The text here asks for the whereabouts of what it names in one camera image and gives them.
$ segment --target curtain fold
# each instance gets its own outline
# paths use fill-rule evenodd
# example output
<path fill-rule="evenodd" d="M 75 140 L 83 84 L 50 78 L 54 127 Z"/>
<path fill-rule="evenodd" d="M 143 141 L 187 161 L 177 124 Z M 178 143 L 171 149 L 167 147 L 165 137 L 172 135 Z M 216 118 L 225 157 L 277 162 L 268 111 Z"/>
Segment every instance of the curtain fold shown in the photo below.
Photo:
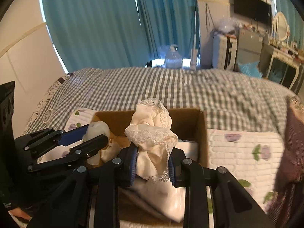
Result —
<path fill-rule="evenodd" d="M 304 22 L 292 4 L 291 0 L 276 0 L 277 12 L 282 12 L 290 26 L 290 37 L 291 41 L 297 42 L 300 49 L 303 48 L 304 40 Z"/>
<path fill-rule="evenodd" d="M 51 38 L 68 71 L 145 66 L 148 43 L 135 0 L 42 0 Z"/>
<path fill-rule="evenodd" d="M 199 49 L 197 0 L 137 0 L 139 17 L 144 26 L 150 59 L 161 58 L 159 48 L 178 45 L 178 52 L 190 58 L 193 48 L 196 11 L 196 48 Z"/>

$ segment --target oval mirror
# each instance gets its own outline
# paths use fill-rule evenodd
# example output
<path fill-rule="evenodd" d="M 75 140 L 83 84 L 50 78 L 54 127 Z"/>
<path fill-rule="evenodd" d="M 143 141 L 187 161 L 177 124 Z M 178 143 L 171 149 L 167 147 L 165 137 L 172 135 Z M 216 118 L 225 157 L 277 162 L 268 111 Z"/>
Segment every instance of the oval mirror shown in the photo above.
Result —
<path fill-rule="evenodd" d="M 288 23 L 285 15 L 282 12 L 278 12 L 273 19 L 273 31 L 278 37 L 277 39 L 284 41 L 288 37 Z"/>

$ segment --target hanging cord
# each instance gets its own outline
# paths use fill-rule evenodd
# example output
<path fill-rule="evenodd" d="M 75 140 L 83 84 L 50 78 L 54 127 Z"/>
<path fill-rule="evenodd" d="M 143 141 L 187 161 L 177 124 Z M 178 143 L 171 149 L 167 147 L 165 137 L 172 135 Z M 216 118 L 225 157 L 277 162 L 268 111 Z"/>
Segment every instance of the hanging cord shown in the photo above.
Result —
<path fill-rule="evenodd" d="M 213 19 L 212 19 L 212 15 L 211 15 L 211 12 L 210 12 L 210 8 L 209 8 L 209 5 L 208 3 L 205 4 L 205 12 L 206 12 L 206 29 L 207 29 L 207 32 L 211 32 L 211 24 L 210 24 L 210 19 L 212 21 L 212 24 L 213 24 L 213 28 L 215 27 L 214 25 L 214 22 L 213 22 Z"/>

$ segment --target white suitcase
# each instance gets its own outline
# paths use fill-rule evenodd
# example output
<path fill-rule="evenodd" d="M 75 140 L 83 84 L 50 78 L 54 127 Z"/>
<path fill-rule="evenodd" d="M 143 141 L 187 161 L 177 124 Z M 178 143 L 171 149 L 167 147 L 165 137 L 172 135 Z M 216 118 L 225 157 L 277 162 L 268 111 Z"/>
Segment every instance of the white suitcase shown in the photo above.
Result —
<path fill-rule="evenodd" d="M 222 70 L 234 70 L 238 40 L 216 33 L 213 38 L 212 66 Z"/>

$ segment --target cream satin cloth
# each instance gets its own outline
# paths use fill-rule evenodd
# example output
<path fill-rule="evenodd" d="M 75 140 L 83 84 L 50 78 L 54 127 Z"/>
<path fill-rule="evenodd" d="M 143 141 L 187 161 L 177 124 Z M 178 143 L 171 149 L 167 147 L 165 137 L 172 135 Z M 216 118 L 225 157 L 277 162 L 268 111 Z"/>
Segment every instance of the cream satin cloth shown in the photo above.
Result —
<path fill-rule="evenodd" d="M 144 179 L 168 181 L 168 159 L 178 137 L 168 110 L 157 99 L 139 102 L 125 134 L 139 147 L 136 174 Z"/>

